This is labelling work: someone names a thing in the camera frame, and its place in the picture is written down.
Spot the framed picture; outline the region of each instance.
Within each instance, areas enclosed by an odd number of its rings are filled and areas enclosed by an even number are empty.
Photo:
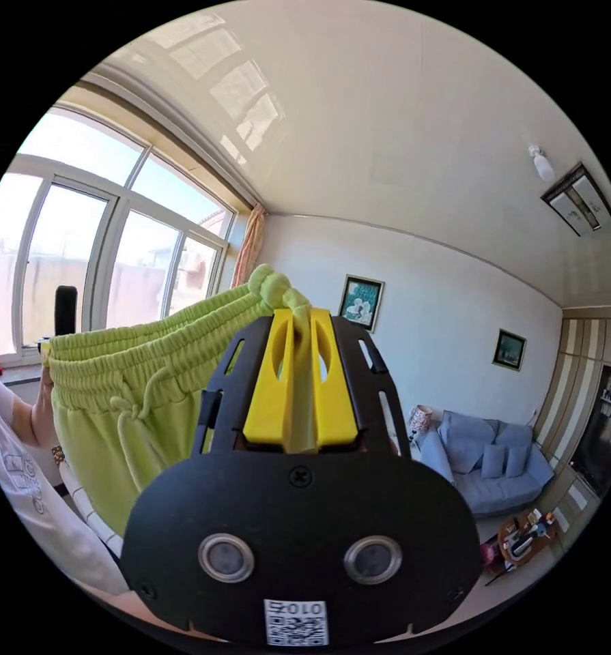
[[[384,282],[346,276],[339,315],[373,332]]]
[[[522,367],[526,339],[505,330],[498,331],[498,342],[492,364],[505,366],[512,370],[519,370]]]

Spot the bracelet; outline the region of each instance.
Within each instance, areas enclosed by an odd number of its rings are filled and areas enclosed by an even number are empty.
[[[64,457],[64,451],[61,449],[61,446],[55,446],[51,448],[51,452],[53,453],[55,464],[59,467],[59,465],[66,459],[66,457]]]

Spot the sky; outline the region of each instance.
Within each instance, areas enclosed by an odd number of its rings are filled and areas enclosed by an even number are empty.
[[[123,186],[142,148],[122,135],[105,134],[70,112],[44,116],[18,150],[84,169]],[[0,243],[16,252],[42,180],[7,173],[0,183]],[[219,209],[177,172],[149,157],[132,190],[199,222]],[[88,260],[106,201],[53,185],[48,191],[32,237],[30,254]],[[179,232],[138,212],[130,212],[117,252],[117,262],[138,265],[152,261],[149,253],[171,248]]]

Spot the white t-shirt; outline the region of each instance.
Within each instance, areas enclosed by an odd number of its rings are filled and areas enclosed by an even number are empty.
[[[0,382],[0,486],[21,523],[69,577],[108,594],[128,591],[96,533],[62,500],[12,430],[14,393]]]

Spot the curtain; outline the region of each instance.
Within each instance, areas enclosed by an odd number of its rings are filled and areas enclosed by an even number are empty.
[[[235,272],[232,276],[232,287],[239,287],[248,282],[248,278],[255,269],[259,249],[264,239],[264,219],[266,210],[259,203],[248,217],[244,242],[237,257]]]

